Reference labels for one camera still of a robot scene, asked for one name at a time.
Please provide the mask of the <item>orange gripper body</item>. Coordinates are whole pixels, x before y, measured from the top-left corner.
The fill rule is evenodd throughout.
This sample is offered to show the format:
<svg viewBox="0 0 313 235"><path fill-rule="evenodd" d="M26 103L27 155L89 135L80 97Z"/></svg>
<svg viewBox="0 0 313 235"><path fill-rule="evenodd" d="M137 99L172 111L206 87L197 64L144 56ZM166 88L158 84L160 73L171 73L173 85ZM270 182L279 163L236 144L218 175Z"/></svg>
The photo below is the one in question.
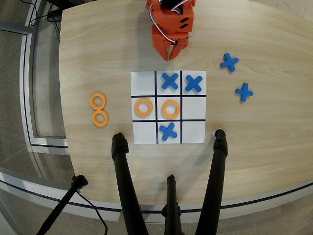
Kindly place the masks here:
<svg viewBox="0 0 313 235"><path fill-rule="evenodd" d="M179 39L188 39L189 32L190 25L187 23L152 25L152 37L157 45L161 43L175 45Z"/></svg>

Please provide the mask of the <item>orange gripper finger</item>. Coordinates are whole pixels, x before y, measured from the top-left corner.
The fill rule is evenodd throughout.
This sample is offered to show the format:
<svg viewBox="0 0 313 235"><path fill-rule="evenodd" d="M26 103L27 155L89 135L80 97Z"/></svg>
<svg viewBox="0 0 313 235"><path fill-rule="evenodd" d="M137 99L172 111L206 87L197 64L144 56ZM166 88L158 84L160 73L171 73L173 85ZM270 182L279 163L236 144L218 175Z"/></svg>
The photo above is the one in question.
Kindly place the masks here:
<svg viewBox="0 0 313 235"><path fill-rule="evenodd" d="M188 39L179 39L176 44L173 45L172 51L169 55L169 60L175 59L181 50L185 49L189 45Z"/></svg>
<svg viewBox="0 0 313 235"><path fill-rule="evenodd" d="M168 52L167 49L169 48L169 46L158 46L158 45L154 45L155 49L157 50L157 52L159 53L159 55L165 60L168 61Z"/></svg>

